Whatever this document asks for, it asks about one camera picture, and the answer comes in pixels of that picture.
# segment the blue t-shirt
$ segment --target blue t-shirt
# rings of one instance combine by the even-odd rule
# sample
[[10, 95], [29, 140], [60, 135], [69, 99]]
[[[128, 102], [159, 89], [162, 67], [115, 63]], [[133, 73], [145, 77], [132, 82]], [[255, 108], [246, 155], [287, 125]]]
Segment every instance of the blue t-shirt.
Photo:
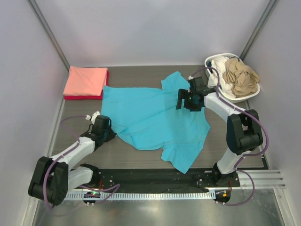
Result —
[[162, 89], [105, 86], [101, 114], [111, 118], [113, 131], [123, 141], [139, 150], [163, 147], [161, 159], [186, 173], [202, 150], [210, 126], [204, 109], [175, 109], [178, 90], [190, 87], [179, 72], [161, 84]]

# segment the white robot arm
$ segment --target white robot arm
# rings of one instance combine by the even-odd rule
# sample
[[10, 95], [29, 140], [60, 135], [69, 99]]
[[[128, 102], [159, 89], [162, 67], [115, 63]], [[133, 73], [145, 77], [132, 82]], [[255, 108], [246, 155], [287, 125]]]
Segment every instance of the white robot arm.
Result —
[[28, 189], [30, 196], [44, 199], [43, 181], [45, 173], [57, 159], [59, 160], [51, 169], [50, 177], [47, 180], [46, 192], [49, 203], [59, 205], [68, 191], [80, 185], [95, 186], [100, 181], [98, 168], [95, 166], [82, 164], [77, 169], [72, 169], [80, 160], [94, 152], [104, 142], [112, 140], [116, 134], [111, 129], [109, 117], [95, 112], [92, 117], [87, 116], [86, 119], [91, 120], [92, 124], [77, 142], [57, 155], [49, 158], [41, 157], [38, 160]]
[[262, 132], [252, 118], [243, 114], [247, 112], [259, 120], [255, 110], [232, 107], [233, 104], [221, 96], [217, 96], [214, 89], [208, 88], [202, 77], [189, 77], [190, 90], [180, 89], [176, 109], [182, 107], [190, 111], [201, 111], [206, 107], [218, 114], [227, 123], [228, 148], [223, 157], [213, 166], [214, 183], [217, 186], [227, 186], [234, 177], [236, 166], [243, 155], [249, 154], [263, 143]]
[[[201, 111], [203, 107], [211, 109], [227, 123], [227, 145], [224, 156], [213, 166], [214, 183], [217, 186], [228, 185], [228, 182], [235, 175], [235, 166], [239, 159], [249, 154], [256, 147], [262, 144], [262, 133], [260, 126], [251, 118], [241, 112], [243, 108], [229, 106], [225, 99], [221, 99], [213, 89], [204, 85], [201, 77], [190, 78], [190, 90], [179, 90], [176, 109], [184, 107], [190, 111]], [[246, 111], [258, 119], [255, 110]], [[52, 157], [42, 157], [38, 160], [32, 181], [28, 190], [30, 196], [43, 200], [43, 181], [49, 166], [57, 159], [47, 179], [47, 198], [53, 205], [59, 205], [65, 198], [68, 191], [80, 186], [95, 186], [99, 182], [98, 168], [82, 164], [75, 170], [73, 167], [85, 156], [94, 152], [104, 142], [112, 140], [116, 134], [111, 129], [111, 120], [96, 112], [92, 117], [87, 116], [92, 124], [88, 131], [83, 133], [79, 140], [63, 152]]]

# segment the pink folded cloth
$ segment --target pink folded cloth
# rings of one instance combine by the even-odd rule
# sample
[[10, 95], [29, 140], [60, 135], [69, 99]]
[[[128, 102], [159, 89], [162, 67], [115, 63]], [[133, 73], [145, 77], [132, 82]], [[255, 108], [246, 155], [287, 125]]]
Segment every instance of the pink folded cloth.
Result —
[[[106, 79], [106, 86], [109, 85], [109, 76], [110, 73], [107, 71], [107, 79]], [[65, 100], [86, 100], [86, 99], [91, 99], [91, 100], [102, 100], [103, 99], [103, 91], [100, 96], [64, 96]]]
[[106, 83], [108, 68], [71, 66], [64, 96], [100, 96]]

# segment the beige cloth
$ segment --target beige cloth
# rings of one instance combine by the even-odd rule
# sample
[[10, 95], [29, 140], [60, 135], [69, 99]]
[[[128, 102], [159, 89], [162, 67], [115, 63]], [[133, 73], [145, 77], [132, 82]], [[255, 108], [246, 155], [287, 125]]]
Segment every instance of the beige cloth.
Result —
[[222, 77], [226, 82], [233, 84], [232, 92], [237, 97], [256, 93], [257, 83], [260, 80], [256, 72], [238, 58], [226, 61], [226, 71]]

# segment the white basket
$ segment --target white basket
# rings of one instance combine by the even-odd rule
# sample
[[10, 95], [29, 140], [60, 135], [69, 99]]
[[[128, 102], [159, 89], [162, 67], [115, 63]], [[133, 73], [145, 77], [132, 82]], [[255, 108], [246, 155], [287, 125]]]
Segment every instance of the white basket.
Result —
[[[217, 55], [208, 57], [208, 58], [205, 60], [205, 66], [207, 66], [207, 63], [208, 63], [208, 62], [210, 62], [211, 60], [213, 60], [214, 58], [219, 57], [219, 56], [229, 57], [229, 58], [237, 57], [237, 58], [241, 61], [241, 59], [240, 59], [238, 56], [236, 56], [235, 54], [232, 54], [232, 53], [222, 53], [222, 54], [217, 54]], [[206, 73], [206, 75], [207, 75], [208, 78], [209, 78], [210, 75], [212, 74], [212, 73], [210, 72], [209, 69], [206, 69], [205, 73]], [[232, 103], [238, 103], [238, 102], [243, 102], [243, 101], [245, 101], [245, 100], [247, 100], [247, 99], [249, 99], [249, 98], [251, 98], [251, 97], [254, 97], [254, 96], [256, 96], [257, 94], [259, 94], [259, 92], [260, 92], [260, 85], [257, 84], [257, 92], [256, 92], [256, 93], [253, 93], [253, 94], [248, 95], [248, 96], [246, 96], [246, 97], [231, 98], [231, 97], [225, 96], [225, 94], [222, 92], [222, 89], [220, 89], [220, 92], [221, 92], [222, 96], [223, 96], [224, 98], [226, 98], [227, 100], [229, 100], [230, 102], [232, 102]]]

